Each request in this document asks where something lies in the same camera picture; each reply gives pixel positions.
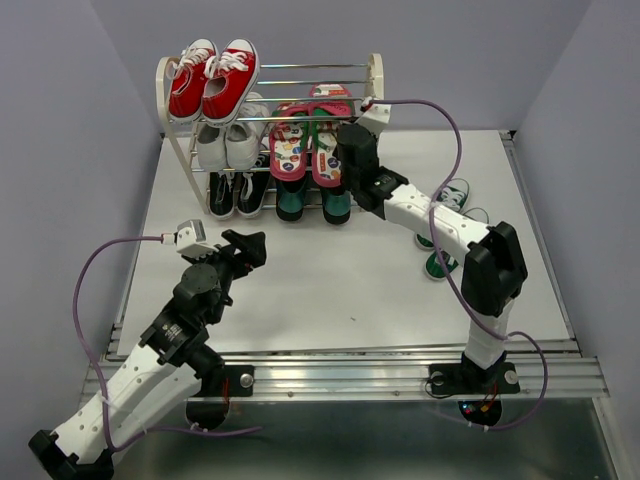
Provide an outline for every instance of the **teal shoe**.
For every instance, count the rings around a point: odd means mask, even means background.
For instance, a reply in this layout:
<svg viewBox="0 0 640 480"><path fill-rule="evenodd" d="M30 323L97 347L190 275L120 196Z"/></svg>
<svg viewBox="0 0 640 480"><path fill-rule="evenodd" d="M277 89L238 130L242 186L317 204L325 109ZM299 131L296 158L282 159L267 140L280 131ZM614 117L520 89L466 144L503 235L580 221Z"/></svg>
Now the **teal shoe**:
<svg viewBox="0 0 640 480"><path fill-rule="evenodd" d="M342 225L351 217L351 195L342 187L320 188L322 214L332 225Z"/></svg>
<svg viewBox="0 0 640 480"><path fill-rule="evenodd" d="M454 178L440 193L438 202L446 205L454 212L461 212L465 204L469 200L471 193L469 182L464 178ZM433 243L421 235L414 235L416 245L421 250L433 250Z"/></svg>
<svg viewBox="0 0 640 480"><path fill-rule="evenodd" d="M471 208L464 212L463 215L478 222L489 223L489 214L483 208ZM457 260L447 252L442 252L442 256L444 257L444 263L447 266L449 273L453 272L458 267ZM427 262L424 264L424 273L432 280L437 281L444 280L446 277L444 269L438 261L438 255L436 252L429 255Z"/></svg>
<svg viewBox="0 0 640 480"><path fill-rule="evenodd" d="M302 218L307 195L307 176L295 182L276 181L276 214L280 220L295 222Z"/></svg>

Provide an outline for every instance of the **shoe rack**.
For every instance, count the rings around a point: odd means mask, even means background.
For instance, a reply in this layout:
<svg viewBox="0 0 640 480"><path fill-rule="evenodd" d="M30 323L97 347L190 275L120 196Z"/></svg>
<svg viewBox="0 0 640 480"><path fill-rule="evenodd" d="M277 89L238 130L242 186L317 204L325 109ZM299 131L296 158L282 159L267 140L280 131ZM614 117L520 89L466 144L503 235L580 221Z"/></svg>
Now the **shoe rack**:
<svg viewBox="0 0 640 480"><path fill-rule="evenodd" d="M190 134L189 134L189 145L187 150L185 151L178 142L178 137L176 134L176 123L173 119L169 117L169 100L168 100L168 92L170 88L170 80L167 79L165 72L169 62L179 62L180 58L178 57L163 57L158 62L158 68L156 69L156 105L158 109L158 117L160 118L160 123L164 129L164 133L166 137L169 139L171 146L173 147L176 157L180 162L180 165L184 171L184 174L187 176L187 180L189 181L189 185L193 190L193 194L196 196L202 211L210 215L211 212L209 210L209 192L208 192L208 180L206 182L198 182L196 179L196 175L208 175L209 172L205 172L202 168L198 166L198 162L194 160L196 159L198 152L196 151L196 137L200 131L200 128L205 125L204 119L200 118L191 122L190 126ZM332 69L332 70L344 70L348 72L357 71L359 72L360 78L354 78L355 75L351 74L347 78L351 79L311 79L311 80L260 80L256 85L264 87L261 90L265 90L268 86L287 86L287 85L315 85L317 83L338 83L341 85L349 85L350 89L355 89L354 85L362 85L362 96L352 96L352 97L342 97L341 100L353 101L356 106L356 111L358 109L358 102L362 102L365 97L373 97L373 98L384 98L384 70L382 67L382 57L378 53L372 53L369 55L369 59L367 63L347 63L347 64L276 64L276 65L261 65L260 70L276 70L282 72L288 72L292 69L296 70L310 70L312 72L323 71L323 69ZM280 103L288 103L288 102L322 102L326 101L326 97L292 97L292 98L261 98L254 101L258 101L261 103L272 104L269 105L270 110L274 110L277 105ZM333 117L335 120L353 120L353 117ZM238 121L242 122L268 122L268 123L282 123L282 122L311 122L314 120L322 120L326 121L327 117L318 117L318 116L296 116L296 117L247 117L247 118L238 118ZM265 135L268 134L269 129L265 129ZM262 150L261 153L269 153L269 150ZM249 170L235 170L233 168L225 168L225 172L242 172L242 171L252 171L252 172L266 172L269 171L268 167L254 167ZM308 205L305 208L318 208L321 205ZM273 209L275 205L265 203L263 206L264 209Z"/></svg>

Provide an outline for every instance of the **white sneaker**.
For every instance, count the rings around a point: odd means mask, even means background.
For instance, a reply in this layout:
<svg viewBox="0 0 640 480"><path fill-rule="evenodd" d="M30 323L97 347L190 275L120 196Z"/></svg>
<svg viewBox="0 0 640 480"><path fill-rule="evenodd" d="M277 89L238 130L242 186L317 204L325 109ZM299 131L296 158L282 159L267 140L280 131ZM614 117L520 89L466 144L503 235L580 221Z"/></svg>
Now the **white sneaker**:
<svg viewBox="0 0 640 480"><path fill-rule="evenodd" d="M262 98L256 92L250 92L247 99ZM239 117L268 117L269 109L264 103L243 103L238 112ZM258 160L260 145L266 122L235 122L227 129L227 162L236 170L248 170Z"/></svg>
<svg viewBox="0 0 640 480"><path fill-rule="evenodd" d="M227 152L224 145L225 131L222 128L205 125L196 138L196 151L200 168L206 172L219 172L228 168Z"/></svg>

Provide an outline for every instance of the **red sneaker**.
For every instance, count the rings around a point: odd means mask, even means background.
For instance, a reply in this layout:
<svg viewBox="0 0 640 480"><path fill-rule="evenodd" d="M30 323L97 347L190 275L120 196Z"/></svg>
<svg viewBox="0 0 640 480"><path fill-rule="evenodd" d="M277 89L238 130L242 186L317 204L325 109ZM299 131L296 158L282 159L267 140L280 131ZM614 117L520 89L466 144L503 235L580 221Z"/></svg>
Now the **red sneaker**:
<svg viewBox="0 0 640 480"><path fill-rule="evenodd" d="M209 59L209 81L202 95L202 113L210 125L233 123L245 97L258 79L258 53L249 40L234 40L218 59Z"/></svg>
<svg viewBox="0 0 640 480"><path fill-rule="evenodd" d="M202 92L208 78L204 74L207 60L215 58L216 47L209 40L200 39L182 51L179 63L173 63L169 95L169 115L177 122L190 122L202 111Z"/></svg>

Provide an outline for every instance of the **white table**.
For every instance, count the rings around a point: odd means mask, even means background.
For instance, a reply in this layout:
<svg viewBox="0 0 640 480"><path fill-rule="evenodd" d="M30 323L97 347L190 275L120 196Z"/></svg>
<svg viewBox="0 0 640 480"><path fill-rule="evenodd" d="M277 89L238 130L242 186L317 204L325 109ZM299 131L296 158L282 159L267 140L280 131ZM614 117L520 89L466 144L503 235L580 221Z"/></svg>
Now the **white table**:
<svg viewBox="0 0 640 480"><path fill-rule="evenodd" d="M511 223L527 262L529 278L510 330L524 330L539 340L570 338L498 132L463 132L462 138L458 176L471 184L466 208L484 208L491 223ZM186 148L187 139L181 141ZM455 141L451 132L385 132L379 154L383 165L430 195L452 166ZM205 181L206 174L199 175ZM174 231L189 218L202 218L213 243L220 243L220 232L229 228L267 235L267 264L233 283L233 307L225 310L220 324L209 327L219 352L466 342L468 318L446 282L423 274L429 254L414 245L410 232L357 208L341 227L327 224L320 210L305 211L296 224L280 221L273 210L253 220L204 217L165 140L144 234ZM140 247L119 354L131 351L186 267L173 247ZM454 276L460 280L460 268Z"/></svg>

